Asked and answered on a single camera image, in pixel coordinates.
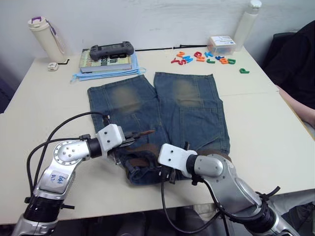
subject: plastic container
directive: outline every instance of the plastic container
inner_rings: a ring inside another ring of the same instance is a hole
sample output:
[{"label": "plastic container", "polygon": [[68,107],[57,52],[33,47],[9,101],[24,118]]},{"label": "plastic container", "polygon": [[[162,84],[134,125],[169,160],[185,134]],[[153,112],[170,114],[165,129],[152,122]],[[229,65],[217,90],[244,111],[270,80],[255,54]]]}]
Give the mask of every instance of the plastic container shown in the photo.
[{"label": "plastic container", "polygon": [[236,51],[241,50],[241,48],[243,47],[246,39],[248,38],[252,30],[252,26],[255,23],[260,8],[261,1],[251,0],[235,31],[234,42],[236,43]]},{"label": "plastic container", "polygon": [[215,56],[233,54],[236,44],[230,36],[212,36],[209,40],[208,50]]},{"label": "plastic container", "polygon": [[41,16],[34,17],[28,21],[28,24],[29,29],[46,51],[50,60],[57,63],[65,62],[66,58],[59,49],[46,18]]}]

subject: black chair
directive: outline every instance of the black chair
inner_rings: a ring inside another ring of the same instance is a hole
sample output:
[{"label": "black chair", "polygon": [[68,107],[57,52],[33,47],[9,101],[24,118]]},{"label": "black chair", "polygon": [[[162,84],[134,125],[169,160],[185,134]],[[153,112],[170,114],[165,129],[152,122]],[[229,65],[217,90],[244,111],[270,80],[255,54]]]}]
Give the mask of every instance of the black chair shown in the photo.
[{"label": "black chair", "polygon": [[269,50],[262,64],[263,70],[266,68],[269,61],[271,61],[275,57],[275,55],[279,52],[283,44],[287,42],[287,40],[290,39],[294,34],[295,33],[292,33],[292,32],[274,34]]}]

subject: jeans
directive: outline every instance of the jeans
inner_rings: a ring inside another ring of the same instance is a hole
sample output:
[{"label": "jeans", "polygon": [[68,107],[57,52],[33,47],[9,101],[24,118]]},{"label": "jeans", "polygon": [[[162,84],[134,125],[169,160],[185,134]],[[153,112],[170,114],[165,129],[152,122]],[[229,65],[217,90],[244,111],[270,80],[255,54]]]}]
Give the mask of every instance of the jeans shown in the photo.
[{"label": "jeans", "polygon": [[[115,153],[132,183],[160,182],[157,157],[165,143],[184,148],[189,142],[189,148],[196,151],[214,149],[229,153],[223,103],[213,75],[157,72],[154,85],[140,75],[88,89],[91,111],[110,115],[111,123],[121,126],[125,133],[155,131]],[[98,132],[103,128],[102,118],[92,115],[92,119]],[[156,145],[157,154],[138,149],[145,144]]]}]

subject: person's arm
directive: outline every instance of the person's arm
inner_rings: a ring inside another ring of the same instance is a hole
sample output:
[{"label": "person's arm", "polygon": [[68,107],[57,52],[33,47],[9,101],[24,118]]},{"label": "person's arm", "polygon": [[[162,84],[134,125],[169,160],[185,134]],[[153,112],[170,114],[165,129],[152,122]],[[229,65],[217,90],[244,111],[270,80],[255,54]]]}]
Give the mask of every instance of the person's arm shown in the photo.
[{"label": "person's arm", "polygon": [[279,88],[279,93],[281,97],[287,101],[287,103],[292,107],[299,118],[307,123],[309,123],[315,129],[315,110],[305,106],[304,104],[296,101],[292,98],[286,91]]}]

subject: white bottle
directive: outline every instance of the white bottle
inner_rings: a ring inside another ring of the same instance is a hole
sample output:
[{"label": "white bottle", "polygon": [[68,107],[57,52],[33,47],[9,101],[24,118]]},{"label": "white bottle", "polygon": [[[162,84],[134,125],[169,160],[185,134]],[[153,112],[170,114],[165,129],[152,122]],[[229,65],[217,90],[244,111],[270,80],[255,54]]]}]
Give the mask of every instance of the white bottle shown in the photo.
[{"label": "white bottle", "polygon": [[34,17],[28,21],[28,24],[29,29],[33,32],[41,47],[47,52],[50,60],[57,63],[65,62],[65,57],[58,47],[45,17]]},{"label": "white bottle", "polygon": [[236,43],[236,51],[241,50],[248,35],[251,32],[252,26],[258,16],[259,9],[261,8],[261,1],[251,0],[247,10],[244,12],[240,23],[234,35],[234,42]]}]

